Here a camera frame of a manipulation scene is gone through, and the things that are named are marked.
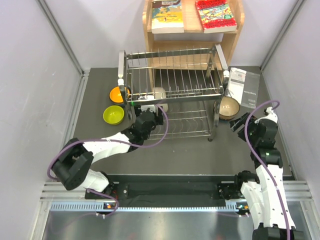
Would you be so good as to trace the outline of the small teal blue bowl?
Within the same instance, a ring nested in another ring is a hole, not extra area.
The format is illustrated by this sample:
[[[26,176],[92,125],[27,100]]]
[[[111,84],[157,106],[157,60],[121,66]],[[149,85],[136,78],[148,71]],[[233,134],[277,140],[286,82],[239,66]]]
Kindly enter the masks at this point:
[[[219,119],[222,121],[231,121],[235,118],[235,116],[220,116]]]

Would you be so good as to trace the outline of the lime green bowl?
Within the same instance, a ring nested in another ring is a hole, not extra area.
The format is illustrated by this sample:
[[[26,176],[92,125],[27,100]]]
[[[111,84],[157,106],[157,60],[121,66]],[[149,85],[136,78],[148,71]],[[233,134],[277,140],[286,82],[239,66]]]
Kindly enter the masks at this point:
[[[118,105],[107,107],[102,114],[103,120],[110,125],[119,125],[123,121],[124,116],[124,109]]]

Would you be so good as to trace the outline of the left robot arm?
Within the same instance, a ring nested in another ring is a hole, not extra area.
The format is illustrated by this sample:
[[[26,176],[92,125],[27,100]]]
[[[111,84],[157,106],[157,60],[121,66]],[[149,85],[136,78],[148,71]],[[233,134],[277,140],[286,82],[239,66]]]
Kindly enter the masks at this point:
[[[92,140],[73,138],[53,158],[47,175],[52,180],[60,181],[67,191],[82,187],[102,198],[109,198],[114,191],[113,182],[106,173],[92,170],[91,165],[114,155],[146,148],[144,142],[160,125],[169,125],[162,107],[156,111],[142,110],[134,123],[110,137]]]

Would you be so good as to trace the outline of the orange bowl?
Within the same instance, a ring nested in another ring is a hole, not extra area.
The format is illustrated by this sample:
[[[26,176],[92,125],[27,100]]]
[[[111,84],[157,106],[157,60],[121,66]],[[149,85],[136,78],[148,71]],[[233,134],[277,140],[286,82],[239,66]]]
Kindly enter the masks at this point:
[[[114,104],[123,104],[124,100],[120,91],[120,88],[118,86],[114,87],[110,92],[109,92],[109,99],[114,103]]]

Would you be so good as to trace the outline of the cream ceramic bowl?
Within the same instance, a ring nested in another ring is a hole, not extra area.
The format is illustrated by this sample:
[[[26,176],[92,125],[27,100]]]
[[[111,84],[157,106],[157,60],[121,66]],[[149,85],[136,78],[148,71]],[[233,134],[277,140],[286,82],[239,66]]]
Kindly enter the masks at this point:
[[[154,88],[154,98],[156,100],[160,100],[158,105],[162,107],[162,109],[167,113],[168,112],[168,104],[164,102],[164,100],[167,98],[166,91],[162,87],[155,87]]]

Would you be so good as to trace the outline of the pink speckled bowl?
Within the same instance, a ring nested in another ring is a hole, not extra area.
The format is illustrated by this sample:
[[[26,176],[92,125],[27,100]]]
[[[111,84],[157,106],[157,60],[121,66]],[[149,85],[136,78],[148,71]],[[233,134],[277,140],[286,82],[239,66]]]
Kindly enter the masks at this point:
[[[240,104],[236,99],[224,96],[220,102],[219,117],[220,116],[236,116],[240,111]]]

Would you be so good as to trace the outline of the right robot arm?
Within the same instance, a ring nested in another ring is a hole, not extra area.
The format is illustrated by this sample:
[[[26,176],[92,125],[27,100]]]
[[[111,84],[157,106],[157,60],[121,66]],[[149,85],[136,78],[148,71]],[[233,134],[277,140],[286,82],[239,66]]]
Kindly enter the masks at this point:
[[[254,240],[303,240],[291,217],[283,181],[283,161],[275,147],[278,116],[268,107],[265,116],[250,113],[232,120],[230,128],[238,132],[250,150],[255,172],[242,171],[235,176],[233,192],[245,198],[253,220]]]

